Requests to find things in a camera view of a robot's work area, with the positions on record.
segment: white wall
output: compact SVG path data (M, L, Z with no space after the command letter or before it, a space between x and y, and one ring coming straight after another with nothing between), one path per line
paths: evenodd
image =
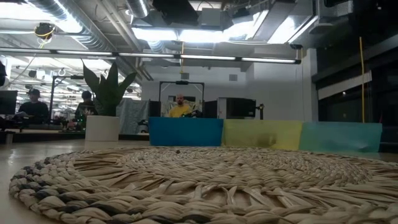
M159 99L159 81L177 81L180 80L179 67L147 67L147 71L154 78L154 82L142 83L142 100ZM243 97L246 84L246 73L241 72L240 68L211 68L207 67L185 67L184 72L190 74L190 82L205 83L205 101L217 100L219 97ZM237 82L229 81L229 74L238 75ZM167 83L162 84L161 101L166 101L169 96L175 96L179 93L185 96L195 96L201 100L202 86L196 85L176 85Z
M167 83L162 84L162 98L161 101L167 101L169 96L175 96L179 93L185 96L195 96L197 100L201 100L201 92L196 89L193 85L176 85ZM219 97L244 97L244 86L243 85L214 85L211 83L205 84L205 101L217 100ZM144 82L142 83L142 100L154 100L159 99L159 82Z
M315 50L308 50L300 65L254 63L246 72L246 98L264 104L264 119L317 121L317 92L311 81L316 64Z
M264 119L303 119L300 65L256 63L250 72L246 98L264 104Z
M168 73L156 70L151 73L155 79L166 81L180 80L179 68L166 68ZM246 73L237 68L186 68L190 72L190 82L205 82L205 101L219 97L249 98L263 103L264 119L273 120L318 120L318 97L315 85L311 81L317 72L316 50L308 50L300 65L254 63ZM229 82L231 73L238 74L238 82ZM162 92L162 101L168 96L182 93L201 99L201 93L194 86L169 85ZM142 84L143 100L158 100L159 82Z

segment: yellow box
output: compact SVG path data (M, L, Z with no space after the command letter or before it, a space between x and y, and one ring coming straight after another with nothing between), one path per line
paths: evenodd
M223 145L298 150L303 122L224 120Z

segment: computer monitor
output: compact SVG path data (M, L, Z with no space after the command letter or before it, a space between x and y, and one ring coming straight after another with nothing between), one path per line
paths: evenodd
M15 114L17 106L18 91L1 90L0 91L0 114Z
M256 101L245 98L227 98L227 118L256 117Z

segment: woven rug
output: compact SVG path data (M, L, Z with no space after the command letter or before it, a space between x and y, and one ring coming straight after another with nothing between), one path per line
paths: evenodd
M65 223L398 223L398 164L245 147L48 157L9 193Z

